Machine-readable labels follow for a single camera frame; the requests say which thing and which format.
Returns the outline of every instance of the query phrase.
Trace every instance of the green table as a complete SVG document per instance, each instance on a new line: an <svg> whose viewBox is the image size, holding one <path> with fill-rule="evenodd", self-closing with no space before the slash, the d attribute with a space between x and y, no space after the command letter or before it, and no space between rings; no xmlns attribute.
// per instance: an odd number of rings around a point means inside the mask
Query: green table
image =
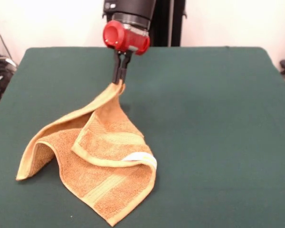
<svg viewBox="0 0 285 228"><path fill-rule="evenodd" d="M57 161L16 182L43 126L110 83L105 48L29 49L0 103L0 228L107 228ZM121 103L157 160L151 195L120 228L285 228L285 83L260 48L151 48Z"/></svg>

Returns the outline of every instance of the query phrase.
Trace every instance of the red gripper housing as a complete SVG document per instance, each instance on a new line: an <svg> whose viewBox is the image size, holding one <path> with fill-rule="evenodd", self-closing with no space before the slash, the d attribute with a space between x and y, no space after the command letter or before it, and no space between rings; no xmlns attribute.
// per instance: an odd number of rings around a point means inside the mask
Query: red gripper housing
<svg viewBox="0 0 285 228"><path fill-rule="evenodd" d="M150 46L150 37L139 35L124 28L123 24L116 20L109 21L103 32L104 43L109 48L126 52L133 50L135 54L144 54Z"/></svg>

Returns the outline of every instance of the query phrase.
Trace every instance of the orange towel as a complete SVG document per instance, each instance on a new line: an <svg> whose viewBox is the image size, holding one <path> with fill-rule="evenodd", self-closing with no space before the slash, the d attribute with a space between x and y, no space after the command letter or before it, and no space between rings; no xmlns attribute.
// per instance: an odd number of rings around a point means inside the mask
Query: orange towel
<svg viewBox="0 0 285 228"><path fill-rule="evenodd" d="M27 145L16 180L56 156L63 184L114 226L154 187L157 162L119 104L122 81L82 109L40 130Z"/></svg>

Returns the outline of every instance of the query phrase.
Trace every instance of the white wall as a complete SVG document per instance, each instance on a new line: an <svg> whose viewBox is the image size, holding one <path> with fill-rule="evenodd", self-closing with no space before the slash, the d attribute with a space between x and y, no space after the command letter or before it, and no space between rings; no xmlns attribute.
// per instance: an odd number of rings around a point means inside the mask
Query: white wall
<svg viewBox="0 0 285 228"><path fill-rule="evenodd" d="M187 0L182 46L258 46L285 58L285 0Z"/></svg>
<svg viewBox="0 0 285 228"><path fill-rule="evenodd" d="M285 0L186 2L182 46L259 46L276 66L285 58ZM29 47L104 46L102 7L103 0L0 0L0 32L17 62Z"/></svg>

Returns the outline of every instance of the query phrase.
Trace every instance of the towel tag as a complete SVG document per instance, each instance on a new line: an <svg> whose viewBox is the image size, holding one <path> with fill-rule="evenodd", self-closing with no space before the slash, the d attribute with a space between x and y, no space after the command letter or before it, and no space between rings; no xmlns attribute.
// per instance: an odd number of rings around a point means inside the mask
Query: towel tag
<svg viewBox="0 0 285 228"><path fill-rule="evenodd" d="M128 156L122 159L122 161L144 161L153 165L155 169L157 168L156 159L151 154L146 152L130 153Z"/></svg>

